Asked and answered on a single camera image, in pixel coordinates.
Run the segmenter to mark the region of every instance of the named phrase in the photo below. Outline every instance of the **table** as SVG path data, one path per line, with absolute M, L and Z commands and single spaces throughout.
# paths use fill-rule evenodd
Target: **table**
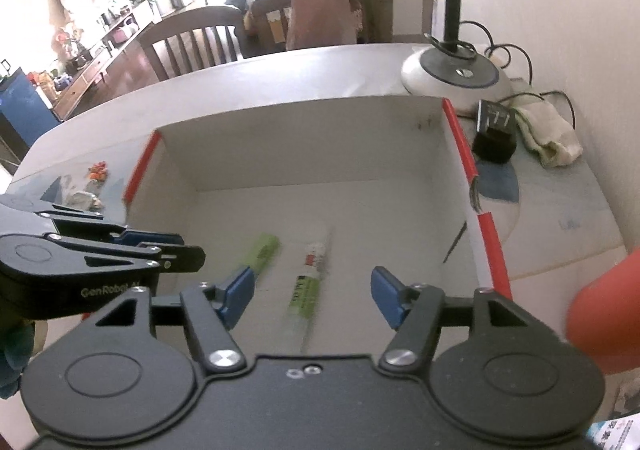
M 408 94 L 400 66 L 413 51 L 410 44 L 303 49 L 153 84 L 44 134 L 20 164 L 14 180 L 193 117 L 307 99 Z
M 152 131 L 170 123 L 301 100 L 406 95 L 401 64 L 414 49 L 423 47 L 370 44 L 283 52 L 142 88 L 40 137 L 9 192 L 20 193 L 26 187 L 39 191 L 52 176 L 103 157 L 120 173 L 114 178 L 120 181 L 130 175 Z M 471 131 L 472 123 L 463 123 L 462 128 Z M 513 165 L 520 200 L 483 199 L 482 205 L 495 217 L 514 300 L 562 332 L 563 312 L 577 290 L 626 255 L 622 237 L 585 159 L 570 169 L 546 171 L 520 145 Z M 116 189 L 111 194 L 117 200 Z M 575 220 L 576 197 L 582 222 Z M 553 237 L 547 239 L 549 231 Z M 554 243 L 552 264 L 546 260 L 547 241 Z M 73 322 L 62 319 L 51 324 L 59 333 Z M 12 408 L 18 403 L 14 399 Z M 10 428 L 0 425 L 9 440 Z

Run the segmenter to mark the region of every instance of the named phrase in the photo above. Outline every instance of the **red cylinder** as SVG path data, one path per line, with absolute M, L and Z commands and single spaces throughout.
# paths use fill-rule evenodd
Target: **red cylinder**
M 576 295 L 566 337 L 604 374 L 640 367 L 640 249 Z

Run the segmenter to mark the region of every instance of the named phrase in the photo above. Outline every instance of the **white table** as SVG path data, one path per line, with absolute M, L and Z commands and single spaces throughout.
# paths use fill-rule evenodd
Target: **white table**
M 303 49 L 198 70 L 113 99 L 40 137 L 14 181 L 155 128 L 218 112 L 334 97 L 408 94 L 411 44 Z
M 17 191 L 38 177 L 47 180 L 56 172 L 64 174 L 70 164 L 78 164 L 79 160 L 95 162 L 110 155 L 108 152 L 113 153 L 114 159 L 131 157 L 135 162 L 152 131 L 169 123 L 300 100 L 407 94 L 400 78 L 401 65 L 421 47 L 372 44 L 284 52 L 200 70 L 142 88 L 85 112 L 38 139 L 21 163 L 9 191 Z M 508 271 L 516 277 L 512 283 L 516 301 L 532 309 L 541 305 L 545 309 L 550 303 L 549 307 L 563 311 L 577 289 L 620 261 L 625 250 L 606 200 L 584 159 L 555 178 L 552 171 L 545 172 L 539 163 L 526 156 L 524 152 L 514 158 L 525 206 L 501 205 L 502 209 L 498 209 L 495 205 L 491 211 L 496 218 L 502 214 L 502 222 L 509 223 L 509 230 L 515 231 L 513 235 L 501 234 L 500 239 Z M 591 185 L 588 194 L 582 190 L 585 181 Z M 548 200 L 559 195 L 558 202 L 553 204 L 557 211 L 549 223 L 543 223 L 536 211 L 540 205 L 535 198 L 540 193 L 536 189 L 540 185 L 548 195 L 545 206 L 549 207 Z M 562 238 L 556 243 L 566 244 L 562 249 L 563 260 L 554 260 L 552 267 L 545 267 L 540 261 L 545 254 L 537 255 L 532 249 L 540 244 L 539 239 L 545 238 L 547 230 L 558 229 L 558 217 L 574 213 L 575 203 L 567 197 L 574 194 L 584 197 L 581 208 L 585 216 L 590 217 L 591 210 L 600 213 L 598 224 L 594 227 L 593 221 L 588 221 L 582 229 L 574 228 L 574 223 L 572 227 L 560 224 L 558 235 Z M 511 224 L 514 222 L 518 223 L 517 228 Z M 512 246 L 518 235 L 520 240 Z M 582 252 L 584 238 L 590 239 L 588 253 Z M 575 258 L 573 254 L 578 247 L 580 257 Z M 536 262 L 535 267 L 514 266 L 524 251 Z M 534 313 L 545 315 L 544 310 Z M 53 331 L 64 332 L 71 326 L 69 322 L 70 319 L 51 322 Z M 548 322 L 558 328 L 562 317 Z M 0 433 L 16 448 L 34 435 L 19 397 L 0 404 Z

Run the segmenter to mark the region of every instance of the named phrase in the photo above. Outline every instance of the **towel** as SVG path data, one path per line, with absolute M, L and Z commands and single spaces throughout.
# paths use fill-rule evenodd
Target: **towel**
M 291 0 L 287 51 L 355 43 L 349 0 Z
M 546 99 L 520 96 L 513 108 L 527 149 L 539 154 L 545 168 L 569 165 L 580 157 L 582 146 L 575 130 Z

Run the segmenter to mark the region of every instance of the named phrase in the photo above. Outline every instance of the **floor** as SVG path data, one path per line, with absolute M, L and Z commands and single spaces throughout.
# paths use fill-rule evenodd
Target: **floor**
M 153 83 L 158 77 L 140 45 L 132 42 L 110 65 L 104 81 L 97 81 L 82 97 L 71 117 Z

